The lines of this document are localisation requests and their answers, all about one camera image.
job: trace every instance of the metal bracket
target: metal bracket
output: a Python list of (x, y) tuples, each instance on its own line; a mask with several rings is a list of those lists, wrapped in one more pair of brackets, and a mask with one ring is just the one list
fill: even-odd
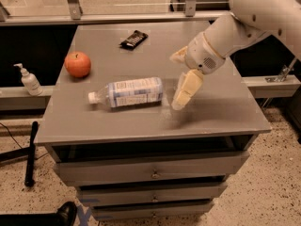
[(278, 76), (265, 78), (266, 82), (272, 83), (272, 82), (284, 81), (286, 79), (286, 77), (288, 76), (289, 72), (293, 69), (293, 65), (295, 64), (296, 61), (297, 61), (297, 58), (295, 57), (289, 67), (287, 67), (285, 65), (283, 66), (283, 68)]
[(82, 17), (82, 9), (79, 0), (68, 0), (70, 16), (74, 20), (79, 20)]
[(5, 22), (9, 15), (8, 10), (0, 2), (0, 22)]
[(197, 0), (185, 0), (185, 15), (193, 17), (196, 14)]

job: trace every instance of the person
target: person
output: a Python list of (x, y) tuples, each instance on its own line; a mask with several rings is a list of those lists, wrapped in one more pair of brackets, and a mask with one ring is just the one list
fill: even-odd
[(5, 226), (72, 226), (77, 215), (74, 202), (65, 202), (53, 214), (7, 214), (0, 215), (0, 225)]

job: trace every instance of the white pump bottle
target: white pump bottle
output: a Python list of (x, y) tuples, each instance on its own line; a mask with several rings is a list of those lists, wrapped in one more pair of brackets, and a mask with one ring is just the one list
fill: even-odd
[(14, 64), (13, 66), (19, 67), (22, 74), (21, 81), (31, 95), (40, 95), (43, 89), (37, 79), (37, 77), (30, 73), (27, 69), (23, 68), (23, 64)]

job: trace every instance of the terrazzo floor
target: terrazzo floor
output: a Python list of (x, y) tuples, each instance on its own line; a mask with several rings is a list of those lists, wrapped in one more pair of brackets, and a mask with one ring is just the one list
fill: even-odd
[[(49, 155), (35, 161), (32, 188), (24, 186), (26, 161), (0, 164), (0, 214), (53, 213), (66, 201), (78, 205), (74, 225), (102, 226), (235, 226), (235, 225), (301, 225), (301, 145), (298, 133), (287, 122), (281, 109), (264, 109), (273, 130), (259, 135), (249, 148), (251, 156), (237, 174), (228, 179), (228, 187), (214, 200), (212, 210), (200, 215), (142, 218), (98, 222), (76, 199), (73, 187), (65, 186), (52, 170), (54, 160)], [(26, 118), (0, 117), (22, 147), (29, 145), (32, 121), (42, 116)], [(7, 130), (0, 126), (1, 152), (18, 149)], [(45, 154), (37, 148), (36, 157)]]

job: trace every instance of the bottle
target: bottle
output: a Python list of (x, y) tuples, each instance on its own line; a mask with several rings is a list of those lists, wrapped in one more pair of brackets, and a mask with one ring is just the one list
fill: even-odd
[(99, 91), (90, 92), (88, 100), (91, 104), (101, 103), (114, 108), (160, 102), (162, 96), (161, 79), (152, 77), (109, 83)]
[(13, 66), (19, 67), (22, 74), (21, 81), (25, 88), (31, 95), (39, 95), (43, 92), (43, 89), (37, 79), (37, 77), (23, 68), (23, 64), (14, 64)]

